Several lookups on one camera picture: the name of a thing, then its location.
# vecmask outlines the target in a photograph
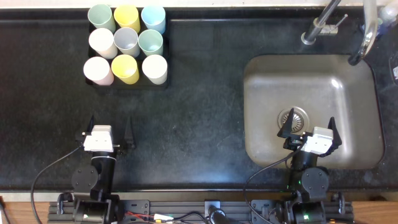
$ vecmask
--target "sink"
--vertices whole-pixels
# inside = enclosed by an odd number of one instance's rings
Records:
[[[265,55],[244,71],[246,152],[260,166],[290,153],[278,138],[295,108],[292,132],[327,128],[333,116],[343,144],[318,165],[368,169],[384,153],[373,73],[365,62],[351,66],[347,55]]]

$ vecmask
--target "black countertop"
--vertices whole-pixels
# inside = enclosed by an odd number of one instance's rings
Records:
[[[137,148],[118,156],[115,191],[241,189],[260,167],[244,147],[243,70],[264,54],[349,54],[362,40],[362,9],[334,37],[301,43],[321,10],[169,9],[171,82],[164,90],[98,92],[85,83],[86,12],[3,11],[0,16],[0,190],[28,190],[47,164],[75,148],[90,116],[114,135],[132,117]],[[366,61],[374,69],[386,150],[368,170],[331,170],[331,189],[398,189],[398,86],[389,58],[398,29],[378,40]],[[79,151],[49,169],[39,190],[70,190],[72,173],[90,163]],[[282,190],[287,171],[271,169],[252,188]]]

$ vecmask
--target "black tray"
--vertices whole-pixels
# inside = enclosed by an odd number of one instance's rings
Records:
[[[115,21],[116,23],[116,30],[120,29],[119,24]],[[147,30],[147,27],[145,26],[145,24],[141,21],[140,18],[140,25],[141,25],[141,29],[138,33],[138,36],[140,33],[142,33],[144,30]],[[90,23],[89,26],[89,32],[93,32],[95,30],[95,26],[93,24]],[[146,75],[144,74],[144,72],[142,71],[142,62],[144,61],[144,59],[147,57],[145,55],[145,53],[140,49],[140,54],[138,55],[138,57],[136,57],[136,61],[137,61],[137,67],[138,67],[138,72],[139,72],[139,79],[135,84],[132,85],[128,85],[125,84],[122,80],[120,80],[120,78],[118,78],[117,76],[114,76],[114,81],[112,84],[110,85],[98,85],[95,82],[89,80],[88,78],[86,78],[86,83],[87,85],[92,86],[93,88],[97,88],[100,90],[165,90],[170,82],[170,66],[169,66],[169,57],[170,57],[170,49],[169,49],[169,21],[166,18],[166,31],[162,34],[163,36],[163,58],[166,59],[167,61],[167,79],[166,81],[161,84],[161,85],[156,85],[153,84],[148,77],[146,77]],[[118,49],[118,55],[121,55],[122,52]],[[92,58],[95,56],[99,56],[101,57],[100,54],[98,54],[94,49],[92,49],[90,47],[90,45],[88,46],[88,58]],[[109,62],[109,66],[112,64],[113,59],[106,59]]]

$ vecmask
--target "chrome faucet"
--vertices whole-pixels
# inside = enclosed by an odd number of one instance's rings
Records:
[[[326,20],[336,9],[341,0],[331,0],[329,5],[323,10],[319,18],[315,18],[308,32],[304,32],[301,40],[304,44],[312,45],[315,43],[318,35],[336,35],[338,26],[343,22],[347,15],[336,25],[326,25]],[[358,64],[370,51],[377,34],[377,5],[376,0],[363,0],[363,9],[365,15],[364,38],[356,53],[352,54],[348,63],[350,65]]]

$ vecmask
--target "sink drain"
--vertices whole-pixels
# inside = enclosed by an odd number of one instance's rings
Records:
[[[292,132],[297,133],[299,131],[306,131],[308,128],[308,125],[310,124],[308,115],[301,108],[298,108],[296,106],[293,106],[293,108],[294,108],[294,115],[293,115]],[[286,122],[290,110],[291,110],[291,108],[285,109],[279,113],[279,116],[278,116],[279,128],[281,128],[282,125]]]

